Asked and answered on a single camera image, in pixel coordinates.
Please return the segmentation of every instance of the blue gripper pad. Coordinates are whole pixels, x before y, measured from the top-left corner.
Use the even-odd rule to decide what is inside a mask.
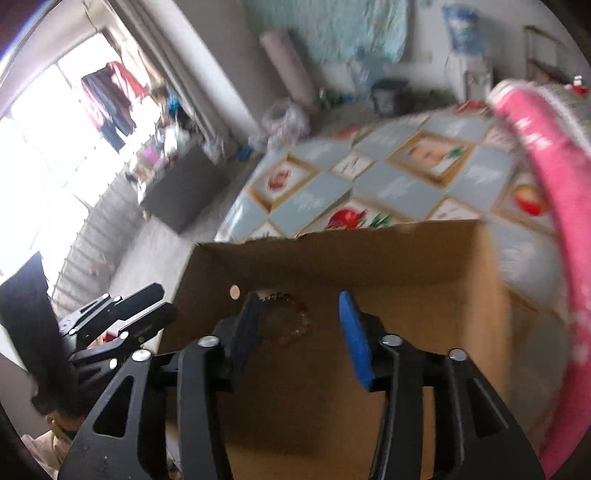
[[[355,374],[364,389],[369,390],[375,379],[371,367],[371,350],[361,324],[361,312],[348,291],[339,295],[339,320]]]

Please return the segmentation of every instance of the clothes hanging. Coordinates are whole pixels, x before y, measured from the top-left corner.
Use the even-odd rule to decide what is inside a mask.
[[[117,61],[85,75],[80,82],[80,103],[96,129],[119,152],[125,142],[117,130],[126,137],[134,132],[136,124],[130,109],[148,95],[148,90]]]
[[[160,72],[154,68],[144,52],[138,47],[134,40],[128,40],[121,45],[121,60],[142,85],[151,90],[164,84]]]

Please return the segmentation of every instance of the black metal bracket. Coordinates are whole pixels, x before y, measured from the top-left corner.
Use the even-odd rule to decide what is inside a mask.
[[[177,389],[177,422],[185,480],[231,480],[216,392],[232,391],[256,347],[259,299],[251,294],[239,315],[215,335],[175,353],[132,353],[78,431],[59,480],[159,480],[165,476],[165,389]]]
[[[525,434],[464,350],[416,349],[387,333],[347,292],[339,313],[360,381],[368,391],[386,392],[371,480],[420,478],[423,387],[433,387],[435,398],[434,479],[544,479]]]

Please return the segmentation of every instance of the plastic bag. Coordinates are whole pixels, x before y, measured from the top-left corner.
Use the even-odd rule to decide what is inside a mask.
[[[371,92],[371,87],[386,76],[386,64],[383,59],[368,54],[363,47],[358,47],[355,58],[347,63],[347,71],[355,92],[366,98]]]
[[[263,115],[262,125],[269,133],[270,151],[294,145],[310,135],[310,117],[289,99],[274,103]]]

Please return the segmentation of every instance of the black device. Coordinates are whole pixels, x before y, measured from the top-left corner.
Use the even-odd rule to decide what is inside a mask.
[[[17,336],[15,322],[6,315],[34,313],[31,306],[18,308],[25,278],[36,278],[40,323],[51,315],[42,301],[47,286],[39,281],[40,258],[12,280],[0,286],[0,314]],[[38,381],[44,381],[42,405],[65,402],[80,392],[99,394],[86,420],[76,433],[61,466],[59,480],[163,480],[167,478],[165,452],[165,397],[168,388],[177,391],[177,424],[184,480],[232,480],[232,470],[220,432],[216,392],[233,391],[258,342],[260,301],[250,294],[242,311],[221,320],[211,335],[192,342],[185,349],[153,355],[141,348],[140,340],[174,319],[169,310],[149,309],[128,325],[128,336],[93,349],[85,349],[89,338],[102,331],[106,318],[129,316],[159,297],[150,286],[126,299],[103,296],[54,326],[52,345],[63,353],[58,366],[51,364]],[[541,480],[543,470],[527,438],[486,378],[460,349],[437,355],[413,347],[401,337],[385,331],[380,319],[363,313],[352,296],[339,298],[339,317],[357,376],[369,391],[385,391],[386,402],[378,443],[369,478],[371,480],[417,480],[421,473],[423,435],[422,388],[434,388],[436,412],[435,476],[437,480],[527,479]],[[15,342],[39,375],[46,351],[29,351],[34,343],[23,337]],[[117,359],[122,366],[106,369],[105,362]],[[52,383],[64,370],[70,374],[93,366],[95,375],[85,382],[66,377]],[[3,409],[0,408],[0,455],[9,474],[25,480],[46,480],[47,474],[33,460]]]

